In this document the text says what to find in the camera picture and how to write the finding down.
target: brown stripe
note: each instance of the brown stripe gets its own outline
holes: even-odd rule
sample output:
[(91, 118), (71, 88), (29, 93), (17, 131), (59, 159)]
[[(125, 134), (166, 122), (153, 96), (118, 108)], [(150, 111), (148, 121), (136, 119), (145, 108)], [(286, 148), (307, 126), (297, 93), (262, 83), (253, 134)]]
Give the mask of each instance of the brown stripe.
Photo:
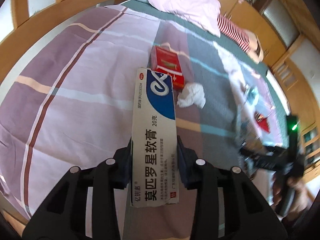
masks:
[[(84, 50), (91, 44), (93, 43), (99, 36), (100, 34), (106, 29), (108, 28), (111, 24), (113, 24), (117, 19), (119, 19), (122, 15), (124, 15), (124, 12), (126, 11), (127, 8), (125, 8), (121, 14), (119, 16), (117, 16), (115, 19), (113, 19), (108, 25), (106, 25), (105, 27), (103, 27), (95, 36), (94, 38), (88, 42), (87, 44), (85, 44), (82, 49), (79, 51), (79, 53), (77, 54), (77, 56), (74, 58), (74, 60), (72, 61), (72, 63), (69, 65), (69, 67), (65, 70), (65, 72), (62, 74), (60, 80), (58, 81), (57, 85), (55, 86), (55, 88), (59, 89), (60, 86), (62, 85), (64, 79), (66, 78), (66, 76), (68, 75), (68, 73), (70, 72), (70, 70), (72, 69), (72, 67), (76, 64), (76, 62), (78, 61), (78, 59), (80, 58), (80, 56), (83, 54)], [(29, 149), (28, 149), (28, 155), (27, 155), (27, 162), (26, 162), (26, 168), (25, 168), (25, 172), (24, 172), (24, 190), (23, 190), (23, 195), (24, 195), (24, 203), (26, 206), (26, 210), (28, 212), (28, 214), (31, 216), (31, 212), (29, 209), (29, 191), (28, 191), (28, 187), (29, 187), (29, 175), (30, 175), (30, 167), (31, 167), (31, 158), (32, 158), (32, 153), (33, 153), (33, 147), (36, 143), (36, 139), (38, 137), (40, 128), (42, 126), (45, 114), (47, 112), (47, 109), (50, 105), (50, 103), (52, 102), (52, 100), (54, 99), (55, 95), (51, 95), (49, 97), (49, 99), (47, 100), (47, 102), (44, 104), (44, 107), (41, 111), (38, 123), (36, 124), (36, 128), (35, 131), (32, 135), (32, 139), (30, 141), (29, 144)]]

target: red box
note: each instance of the red box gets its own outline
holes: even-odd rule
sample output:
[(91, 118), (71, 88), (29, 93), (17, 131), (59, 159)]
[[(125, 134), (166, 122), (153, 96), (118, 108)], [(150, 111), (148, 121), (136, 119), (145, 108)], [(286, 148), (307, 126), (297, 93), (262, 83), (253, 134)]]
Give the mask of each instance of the red box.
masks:
[(157, 72), (168, 74), (172, 78), (174, 89), (183, 89), (184, 77), (181, 71), (178, 54), (153, 46), (151, 50), (151, 69)]

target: blue logo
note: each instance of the blue logo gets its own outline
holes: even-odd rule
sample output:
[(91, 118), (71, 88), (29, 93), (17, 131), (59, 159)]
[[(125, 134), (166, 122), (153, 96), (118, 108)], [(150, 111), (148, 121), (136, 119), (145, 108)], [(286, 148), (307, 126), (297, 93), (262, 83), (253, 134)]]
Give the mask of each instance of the blue logo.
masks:
[(172, 83), (169, 75), (148, 70), (147, 97), (156, 111), (175, 120)]

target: device handle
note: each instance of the device handle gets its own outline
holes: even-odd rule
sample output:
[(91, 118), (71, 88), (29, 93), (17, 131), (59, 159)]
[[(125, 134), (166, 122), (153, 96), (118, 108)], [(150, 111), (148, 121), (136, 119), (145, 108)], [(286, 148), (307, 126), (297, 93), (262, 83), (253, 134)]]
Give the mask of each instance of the device handle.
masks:
[(285, 217), (288, 212), (289, 209), (292, 205), (292, 202), (294, 200), (294, 196), (295, 196), (295, 189), (292, 187), (289, 187), (287, 185), (287, 181), (290, 177), (290, 175), (281, 175), (281, 174), (276, 174), (277, 176), (277, 180), (275, 181), (275, 183), (277, 183), (280, 187), (281, 187), (281, 191), (280, 194), (282, 196), (280, 202), (278, 203), (278, 205), (275, 208), (275, 212), (282, 217)]

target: striped fabric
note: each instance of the striped fabric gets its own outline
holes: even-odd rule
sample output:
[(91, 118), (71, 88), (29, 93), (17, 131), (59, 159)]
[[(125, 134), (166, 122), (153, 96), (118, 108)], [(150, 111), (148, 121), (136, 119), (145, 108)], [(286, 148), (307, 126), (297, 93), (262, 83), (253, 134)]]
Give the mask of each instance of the striped fabric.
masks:
[(245, 53), (250, 51), (249, 36), (236, 24), (221, 14), (218, 14), (218, 28), (224, 35), (235, 41)]

